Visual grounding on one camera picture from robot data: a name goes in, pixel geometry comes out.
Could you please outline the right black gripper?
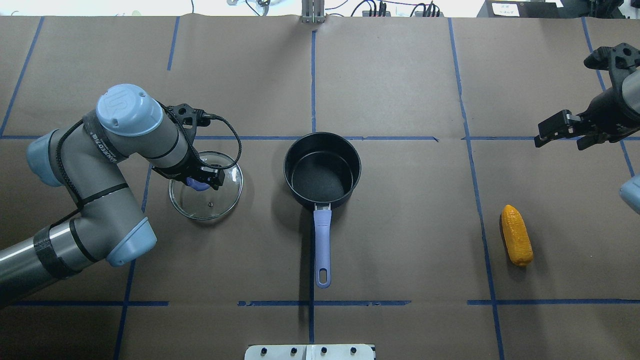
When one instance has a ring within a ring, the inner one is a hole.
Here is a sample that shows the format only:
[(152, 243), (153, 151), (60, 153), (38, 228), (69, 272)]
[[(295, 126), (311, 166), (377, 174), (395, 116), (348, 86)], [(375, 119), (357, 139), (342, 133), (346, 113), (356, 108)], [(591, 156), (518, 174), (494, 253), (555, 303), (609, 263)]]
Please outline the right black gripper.
[(582, 121), (589, 130), (576, 141), (579, 151), (606, 141), (619, 142), (638, 131), (638, 112), (624, 102), (620, 90), (609, 88), (590, 101), (580, 116), (570, 110), (561, 110), (538, 123), (535, 148), (558, 139), (578, 137)]

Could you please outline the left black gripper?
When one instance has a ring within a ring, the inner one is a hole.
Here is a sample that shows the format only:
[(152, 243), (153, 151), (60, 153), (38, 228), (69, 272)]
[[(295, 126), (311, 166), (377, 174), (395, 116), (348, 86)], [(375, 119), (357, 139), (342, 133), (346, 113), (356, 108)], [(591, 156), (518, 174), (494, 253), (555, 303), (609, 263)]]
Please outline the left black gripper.
[(188, 150), (178, 164), (170, 167), (152, 166), (152, 170), (167, 180), (182, 182), (187, 180), (205, 184), (217, 191), (225, 182), (225, 171), (219, 168), (201, 168), (201, 158), (197, 151)]

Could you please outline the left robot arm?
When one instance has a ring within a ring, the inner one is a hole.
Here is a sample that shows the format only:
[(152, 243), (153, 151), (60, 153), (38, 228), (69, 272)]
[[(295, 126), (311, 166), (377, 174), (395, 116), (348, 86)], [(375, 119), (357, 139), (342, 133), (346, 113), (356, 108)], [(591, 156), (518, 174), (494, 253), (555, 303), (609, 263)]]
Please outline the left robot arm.
[(217, 190), (226, 166), (206, 164), (194, 147), (199, 126), (224, 118), (187, 104), (163, 105), (141, 87), (110, 87), (67, 129), (27, 148), (42, 183), (64, 187), (75, 210), (32, 237), (1, 251), (1, 307), (80, 274), (100, 261), (119, 267), (157, 243), (119, 163), (146, 159), (163, 178)]

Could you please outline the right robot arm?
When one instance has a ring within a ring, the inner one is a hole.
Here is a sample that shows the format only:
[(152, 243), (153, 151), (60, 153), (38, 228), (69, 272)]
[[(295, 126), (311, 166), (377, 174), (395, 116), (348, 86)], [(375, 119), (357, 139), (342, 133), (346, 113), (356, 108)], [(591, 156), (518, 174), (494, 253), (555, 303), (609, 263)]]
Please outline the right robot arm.
[[(610, 80), (605, 83), (604, 75)], [(575, 139), (578, 150), (604, 143), (639, 141), (639, 70), (635, 66), (599, 70), (602, 92), (586, 109), (560, 110), (537, 125), (534, 145), (541, 148), (552, 141)]]

